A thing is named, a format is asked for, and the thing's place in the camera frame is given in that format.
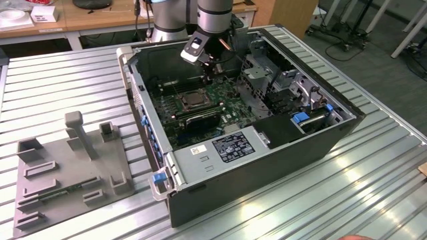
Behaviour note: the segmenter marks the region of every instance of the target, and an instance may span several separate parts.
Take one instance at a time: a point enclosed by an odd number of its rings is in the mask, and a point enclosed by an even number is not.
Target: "slotted aluminum surface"
[[[3,68],[0,113],[1,240],[12,238],[16,141],[65,138],[63,116],[73,110],[87,131],[103,121],[119,125],[136,194],[28,239],[427,238],[427,181],[416,169],[427,161],[426,137],[286,29],[266,29],[367,114],[327,156],[171,228],[166,203],[155,201],[147,183],[151,168],[122,86],[118,46],[12,59]]]

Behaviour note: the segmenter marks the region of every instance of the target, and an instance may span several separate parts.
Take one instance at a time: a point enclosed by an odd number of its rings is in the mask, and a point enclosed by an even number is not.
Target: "motherboard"
[[[202,88],[151,96],[174,150],[228,134],[256,121],[230,79]]]

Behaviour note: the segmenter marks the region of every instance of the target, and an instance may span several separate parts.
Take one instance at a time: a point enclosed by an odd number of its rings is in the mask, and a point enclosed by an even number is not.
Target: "barcode sticker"
[[[51,29],[39,30],[39,33],[51,33],[51,32],[60,32],[60,31],[63,31],[61,28],[51,28]]]
[[[207,151],[207,147],[204,145],[196,146],[191,149],[192,155],[196,155],[199,153],[203,153]]]

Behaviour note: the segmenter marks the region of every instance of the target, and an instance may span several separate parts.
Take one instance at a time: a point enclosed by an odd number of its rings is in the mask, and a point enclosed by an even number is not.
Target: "circuit board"
[[[174,150],[216,138],[256,121],[232,81],[151,99]],[[202,133],[186,131],[186,121],[208,113],[220,114],[218,126]]]

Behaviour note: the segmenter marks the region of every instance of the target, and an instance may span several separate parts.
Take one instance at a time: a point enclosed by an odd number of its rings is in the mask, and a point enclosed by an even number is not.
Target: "blue tab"
[[[331,104],[327,104],[327,105],[326,105],[326,109],[331,112],[331,111],[334,110],[332,105],[331,105]]]
[[[142,116],[140,124],[144,126],[147,124],[147,116]]]
[[[168,176],[164,172],[156,173],[155,175],[152,175],[154,184],[163,183],[167,179],[168,179]]]
[[[294,115],[292,119],[294,119],[295,123],[299,124],[300,122],[310,119],[310,116],[307,115],[307,113],[299,112]]]

